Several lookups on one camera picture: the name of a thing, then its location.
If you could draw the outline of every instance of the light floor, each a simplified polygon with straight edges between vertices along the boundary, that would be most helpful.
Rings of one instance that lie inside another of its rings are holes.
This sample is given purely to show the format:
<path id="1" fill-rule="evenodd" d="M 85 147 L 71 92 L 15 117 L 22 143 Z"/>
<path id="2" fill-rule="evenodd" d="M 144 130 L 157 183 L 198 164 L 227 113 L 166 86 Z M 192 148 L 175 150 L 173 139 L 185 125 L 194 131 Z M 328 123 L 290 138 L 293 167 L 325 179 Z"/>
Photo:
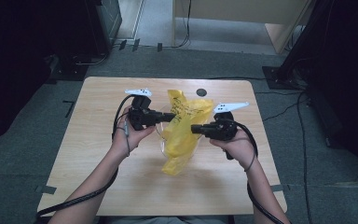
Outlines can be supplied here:
<path id="1" fill-rule="evenodd" d="M 129 43 L 140 39 L 140 45 L 172 45 L 171 0 L 119 0 L 123 23 L 117 41 Z M 176 18 L 175 45 L 186 37 L 187 18 Z M 190 19 L 189 41 L 182 49 L 243 52 L 276 55 L 263 23 Z"/>

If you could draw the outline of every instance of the yellow plastic bag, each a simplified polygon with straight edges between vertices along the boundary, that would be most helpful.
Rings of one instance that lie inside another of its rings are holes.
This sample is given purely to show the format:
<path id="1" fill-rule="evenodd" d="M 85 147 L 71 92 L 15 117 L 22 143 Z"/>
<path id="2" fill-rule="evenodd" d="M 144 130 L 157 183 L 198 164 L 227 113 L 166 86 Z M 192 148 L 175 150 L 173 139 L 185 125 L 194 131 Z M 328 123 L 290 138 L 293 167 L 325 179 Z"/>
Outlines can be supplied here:
<path id="1" fill-rule="evenodd" d="M 198 143 L 198 134 L 191 132 L 191 124 L 208 121 L 213 110 L 213 100 L 187 100 L 182 91 L 169 90 L 171 112 L 176 116 L 163 130 L 166 140 L 164 154 L 168 157 L 162 167 L 167 175 L 178 175 L 192 157 Z"/>

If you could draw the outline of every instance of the hand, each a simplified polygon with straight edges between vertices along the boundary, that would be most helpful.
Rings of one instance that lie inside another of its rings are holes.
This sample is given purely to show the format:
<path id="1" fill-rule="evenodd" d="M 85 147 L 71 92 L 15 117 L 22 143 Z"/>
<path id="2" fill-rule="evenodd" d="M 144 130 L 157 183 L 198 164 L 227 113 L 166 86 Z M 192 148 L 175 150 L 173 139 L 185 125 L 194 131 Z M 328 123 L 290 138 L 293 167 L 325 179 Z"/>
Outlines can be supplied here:
<path id="1" fill-rule="evenodd" d="M 229 141 L 219 141 L 211 139 L 210 143 L 214 146 L 226 150 L 243 169 L 248 169 L 254 159 L 255 150 L 249 140 L 249 136 L 243 131 L 238 130 L 235 137 Z"/>
<path id="2" fill-rule="evenodd" d="M 150 135 L 155 130 L 155 127 L 151 126 L 141 131 L 135 131 L 132 128 L 130 121 L 128 120 L 128 113 L 130 108 L 131 106 L 129 105 L 124 109 L 123 115 L 117 124 L 116 133 L 111 146 L 111 148 L 116 148 L 117 150 L 124 150 L 123 152 L 125 152 L 125 155 L 128 155 L 129 151 L 133 151 L 136 147 L 138 147 L 141 140 Z M 126 139 L 127 136 L 124 131 L 125 123 L 127 124 L 127 129 L 129 133 L 128 144 Z"/>

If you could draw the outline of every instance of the forearm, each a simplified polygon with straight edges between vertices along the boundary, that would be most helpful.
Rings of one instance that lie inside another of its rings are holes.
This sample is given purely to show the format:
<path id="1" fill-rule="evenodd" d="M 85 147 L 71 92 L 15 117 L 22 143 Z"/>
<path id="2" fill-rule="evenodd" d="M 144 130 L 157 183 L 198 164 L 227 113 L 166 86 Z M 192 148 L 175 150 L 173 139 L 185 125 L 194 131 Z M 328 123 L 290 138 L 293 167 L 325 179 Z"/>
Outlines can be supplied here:
<path id="1" fill-rule="evenodd" d="M 69 196 L 66 201 L 84 196 L 95 190 L 101 189 L 115 174 L 118 166 L 124 160 L 122 153 L 109 150 L 94 171 L 87 179 Z M 103 200 L 104 193 L 86 200 L 85 202 L 65 208 L 54 214 L 49 223 L 91 223 Z"/>
<path id="2" fill-rule="evenodd" d="M 283 223 L 290 223 L 286 214 L 283 212 L 275 195 L 271 190 L 269 181 L 264 173 L 264 170 L 258 160 L 255 160 L 251 169 L 246 173 L 250 188 L 255 199 L 273 216 Z M 255 223 L 273 223 L 264 214 L 262 214 L 256 207 L 254 207 Z"/>

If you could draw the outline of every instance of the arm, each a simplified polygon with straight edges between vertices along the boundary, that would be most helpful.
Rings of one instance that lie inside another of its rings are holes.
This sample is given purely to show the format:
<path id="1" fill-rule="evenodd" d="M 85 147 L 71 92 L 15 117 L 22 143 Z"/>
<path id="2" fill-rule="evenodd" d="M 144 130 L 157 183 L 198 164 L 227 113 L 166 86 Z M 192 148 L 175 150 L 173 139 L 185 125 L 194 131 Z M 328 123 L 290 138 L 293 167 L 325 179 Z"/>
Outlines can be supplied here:
<path id="1" fill-rule="evenodd" d="M 118 123 L 117 131 L 112 141 L 112 146 L 104 158 L 66 201 L 86 195 L 106 185 L 116 172 L 121 162 L 127 158 L 129 150 L 133 151 L 138 146 L 139 142 L 150 135 L 155 129 L 154 127 L 148 127 L 142 131 L 135 131 L 130 125 L 130 122 L 127 121 L 127 126 L 129 128 L 129 148 L 124 131 L 119 129 L 124 128 L 124 120 L 126 118 L 127 116 L 123 116 Z M 83 203 L 58 211 L 54 214 L 49 223 L 92 223 L 92 220 L 101 205 L 103 196 L 104 193 Z"/>
<path id="2" fill-rule="evenodd" d="M 240 163 L 243 169 L 247 170 L 246 175 L 248 176 L 249 185 L 257 201 L 277 219 L 283 223 L 290 223 L 271 190 L 260 162 L 255 158 L 252 163 L 254 148 L 246 133 L 243 130 L 238 130 L 236 136 L 230 141 L 223 142 L 211 139 L 210 142 L 212 145 L 226 150 Z M 255 223 L 272 223 L 255 206 L 254 214 Z"/>

